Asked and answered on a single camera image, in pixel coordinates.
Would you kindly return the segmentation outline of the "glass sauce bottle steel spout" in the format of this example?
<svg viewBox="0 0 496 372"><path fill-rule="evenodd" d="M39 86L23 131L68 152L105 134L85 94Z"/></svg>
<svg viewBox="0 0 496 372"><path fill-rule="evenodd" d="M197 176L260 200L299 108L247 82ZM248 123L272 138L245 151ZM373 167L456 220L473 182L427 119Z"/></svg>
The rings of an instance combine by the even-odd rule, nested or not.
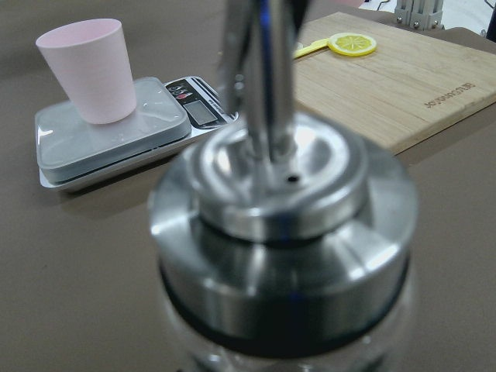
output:
<svg viewBox="0 0 496 372"><path fill-rule="evenodd" d="M227 2L220 95L239 119L150 195L186 371L396 371L407 349L415 186L388 151L295 111L307 8Z"/></svg>

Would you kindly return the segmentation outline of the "pink plastic cup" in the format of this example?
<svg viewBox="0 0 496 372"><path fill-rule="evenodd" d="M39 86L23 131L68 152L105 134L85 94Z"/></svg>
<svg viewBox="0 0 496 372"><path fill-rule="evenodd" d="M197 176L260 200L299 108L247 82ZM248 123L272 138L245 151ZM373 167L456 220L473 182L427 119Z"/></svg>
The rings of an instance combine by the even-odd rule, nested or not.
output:
<svg viewBox="0 0 496 372"><path fill-rule="evenodd" d="M60 26L39 36L36 46L86 122L116 122L136 109L119 20L88 19Z"/></svg>

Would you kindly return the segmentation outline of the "grey digital kitchen scale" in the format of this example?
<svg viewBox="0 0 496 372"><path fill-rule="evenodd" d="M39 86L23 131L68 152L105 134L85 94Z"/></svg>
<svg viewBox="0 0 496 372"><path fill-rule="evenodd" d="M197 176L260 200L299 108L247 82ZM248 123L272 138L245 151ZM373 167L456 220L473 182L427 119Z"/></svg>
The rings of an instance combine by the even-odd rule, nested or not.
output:
<svg viewBox="0 0 496 372"><path fill-rule="evenodd" d="M81 190L175 155L238 118L224 112L218 93L198 76L167 83L142 77L134 88L136 109L118 122L85 122L69 101L36 113L36 156L43 187Z"/></svg>

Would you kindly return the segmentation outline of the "yellow plastic knife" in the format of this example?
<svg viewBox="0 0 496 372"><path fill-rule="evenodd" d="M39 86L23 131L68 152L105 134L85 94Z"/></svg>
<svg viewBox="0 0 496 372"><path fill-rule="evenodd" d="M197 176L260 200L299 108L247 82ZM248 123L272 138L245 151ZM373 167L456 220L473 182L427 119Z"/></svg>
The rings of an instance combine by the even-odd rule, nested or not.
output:
<svg viewBox="0 0 496 372"><path fill-rule="evenodd" d="M316 51L325 49L328 47L328 43L329 43L328 38L313 41L307 46L303 46L302 44L299 43L298 49L294 52L293 58L298 59L307 56L311 53L314 53Z"/></svg>

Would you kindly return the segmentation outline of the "lemon slice single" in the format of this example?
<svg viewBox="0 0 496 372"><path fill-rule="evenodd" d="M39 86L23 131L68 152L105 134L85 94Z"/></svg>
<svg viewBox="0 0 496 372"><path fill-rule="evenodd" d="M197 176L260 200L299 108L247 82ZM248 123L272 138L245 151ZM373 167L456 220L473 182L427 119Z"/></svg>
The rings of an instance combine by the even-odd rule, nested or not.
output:
<svg viewBox="0 0 496 372"><path fill-rule="evenodd" d="M361 57L373 53L377 41L360 33L337 33L329 37L329 48L344 56Z"/></svg>

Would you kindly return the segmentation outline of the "wooden cutting board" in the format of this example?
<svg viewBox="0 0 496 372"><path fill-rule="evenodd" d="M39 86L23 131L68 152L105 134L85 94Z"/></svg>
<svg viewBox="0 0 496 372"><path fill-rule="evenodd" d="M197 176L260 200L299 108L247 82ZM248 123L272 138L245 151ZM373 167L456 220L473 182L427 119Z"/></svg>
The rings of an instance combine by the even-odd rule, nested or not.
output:
<svg viewBox="0 0 496 372"><path fill-rule="evenodd" d="M495 55L337 12L308 22L304 45L337 33L377 41L366 56L320 50L295 61L301 109L333 119L394 153L495 101Z"/></svg>

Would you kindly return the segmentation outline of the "aluminium frame post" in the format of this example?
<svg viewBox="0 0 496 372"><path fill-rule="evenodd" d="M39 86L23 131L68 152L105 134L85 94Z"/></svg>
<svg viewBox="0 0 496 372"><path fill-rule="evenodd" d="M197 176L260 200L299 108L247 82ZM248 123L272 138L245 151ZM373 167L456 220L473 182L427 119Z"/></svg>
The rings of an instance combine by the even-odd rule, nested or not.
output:
<svg viewBox="0 0 496 372"><path fill-rule="evenodd" d="M415 30L438 29L442 25L443 0L399 0L395 22Z"/></svg>

